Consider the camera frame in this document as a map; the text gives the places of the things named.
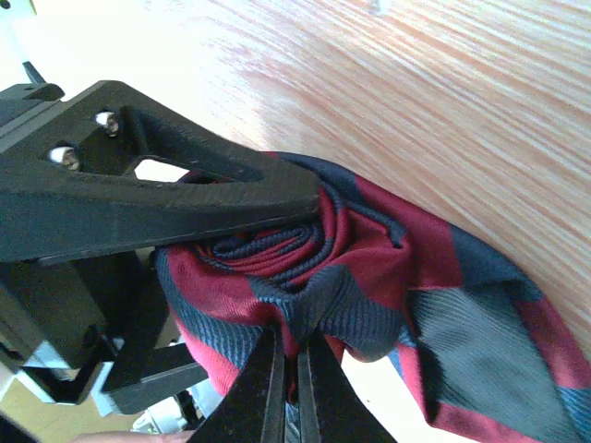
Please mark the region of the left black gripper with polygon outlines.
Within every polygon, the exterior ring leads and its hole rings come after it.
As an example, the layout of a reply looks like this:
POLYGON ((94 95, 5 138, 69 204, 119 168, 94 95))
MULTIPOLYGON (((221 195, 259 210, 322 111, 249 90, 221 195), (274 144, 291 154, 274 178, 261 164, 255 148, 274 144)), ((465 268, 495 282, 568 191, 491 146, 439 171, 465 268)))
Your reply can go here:
POLYGON ((80 404, 92 389, 135 414, 207 378, 181 342, 153 260, 134 252, 53 265, 11 252, 46 234, 36 205, 1 194, 1 362, 42 401, 80 404))

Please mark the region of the red navy striped tie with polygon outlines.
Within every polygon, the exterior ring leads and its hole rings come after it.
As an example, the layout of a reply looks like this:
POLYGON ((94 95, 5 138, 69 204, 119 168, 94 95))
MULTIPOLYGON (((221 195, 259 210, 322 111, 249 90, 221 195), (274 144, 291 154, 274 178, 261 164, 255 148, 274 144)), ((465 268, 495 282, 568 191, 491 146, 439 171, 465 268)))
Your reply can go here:
POLYGON ((176 324, 226 394, 267 326, 294 358, 389 358, 427 422, 479 442, 586 442, 590 365, 546 295, 472 234, 332 162, 307 221, 156 252, 176 324))

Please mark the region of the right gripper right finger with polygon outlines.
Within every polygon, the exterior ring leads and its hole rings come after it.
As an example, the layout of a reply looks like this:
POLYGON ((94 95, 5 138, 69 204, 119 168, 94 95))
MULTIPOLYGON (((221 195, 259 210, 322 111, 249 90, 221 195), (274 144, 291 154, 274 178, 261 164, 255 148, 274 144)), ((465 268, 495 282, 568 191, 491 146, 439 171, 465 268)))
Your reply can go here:
POLYGON ((297 357, 299 435, 302 442, 395 443, 356 395, 319 330, 297 357))

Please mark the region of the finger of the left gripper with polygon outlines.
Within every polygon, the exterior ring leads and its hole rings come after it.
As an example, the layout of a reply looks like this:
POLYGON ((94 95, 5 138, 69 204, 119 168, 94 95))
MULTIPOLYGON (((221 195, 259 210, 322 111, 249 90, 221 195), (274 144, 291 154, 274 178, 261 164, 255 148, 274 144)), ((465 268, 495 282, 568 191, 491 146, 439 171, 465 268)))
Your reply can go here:
POLYGON ((54 264, 257 230, 319 206, 312 172, 119 81, 1 94, 1 259, 54 264))

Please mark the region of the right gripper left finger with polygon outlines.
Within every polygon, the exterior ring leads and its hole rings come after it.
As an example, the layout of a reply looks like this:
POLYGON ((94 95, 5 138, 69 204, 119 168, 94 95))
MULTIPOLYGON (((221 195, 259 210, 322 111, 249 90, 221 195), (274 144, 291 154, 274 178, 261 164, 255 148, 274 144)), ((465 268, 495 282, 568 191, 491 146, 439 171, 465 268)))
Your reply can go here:
POLYGON ((283 442, 285 402, 280 331, 265 329, 223 401, 188 442, 283 442))

